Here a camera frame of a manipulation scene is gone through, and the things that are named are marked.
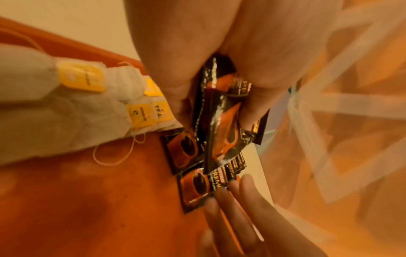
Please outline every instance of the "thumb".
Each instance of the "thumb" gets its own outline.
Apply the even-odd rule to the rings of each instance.
[[[239,194],[241,206],[261,233],[265,245],[272,254],[277,256],[326,256],[261,196],[254,185],[252,176],[245,175],[241,178]]]
[[[253,86],[244,101],[239,123],[242,129],[251,130],[252,125],[288,91],[288,87],[260,88]]]

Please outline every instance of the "hand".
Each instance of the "hand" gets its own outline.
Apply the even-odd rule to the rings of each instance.
[[[239,115],[250,129],[307,71],[341,2],[126,0],[125,6],[145,69],[184,127],[191,127],[196,75],[218,52],[255,85]]]
[[[239,185],[231,182],[230,191],[249,219],[230,193],[224,188],[219,189],[214,199],[209,198],[205,202],[205,216],[210,230],[203,234],[198,243],[198,257],[217,256],[215,248],[220,257],[326,257],[260,195],[250,175],[243,176]],[[234,243],[220,209],[245,255]],[[264,242],[258,238],[251,222],[263,236]]]

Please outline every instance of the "yellow tea tag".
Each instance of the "yellow tea tag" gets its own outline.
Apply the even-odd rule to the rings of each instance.
[[[59,80],[62,85],[92,92],[104,92],[104,74],[96,66],[61,61],[57,64]]]
[[[154,110],[150,104],[126,105],[126,108],[130,115],[133,129],[154,126],[156,124]]]
[[[158,122],[166,122],[173,119],[173,114],[167,101],[155,102],[154,108],[158,114]]]
[[[145,79],[147,81],[147,88],[145,89],[144,94],[149,97],[161,97],[163,96],[162,91],[159,87],[155,84],[155,82],[150,78],[147,77]]]

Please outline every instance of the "person's right hand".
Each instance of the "person's right hand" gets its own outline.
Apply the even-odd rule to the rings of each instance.
[[[307,71],[342,0],[125,0],[134,45],[176,119],[192,126],[196,75],[214,53],[254,87],[239,113],[249,130]]]
[[[210,230],[206,231],[197,247],[198,257],[326,257],[326,254],[310,242],[285,220],[258,192],[250,175],[241,178],[240,184],[230,183],[230,193],[220,188],[214,198],[205,202],[205,216]],[[230,223],[242,254],[234,243],[220,209]],[[251,222],[264,238],[257,236]]]

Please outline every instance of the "row of tea bags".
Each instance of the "row of tea bags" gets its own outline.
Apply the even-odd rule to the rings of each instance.
[[[180,127],[133,66],[55,58],[0,44],[0,165]]]

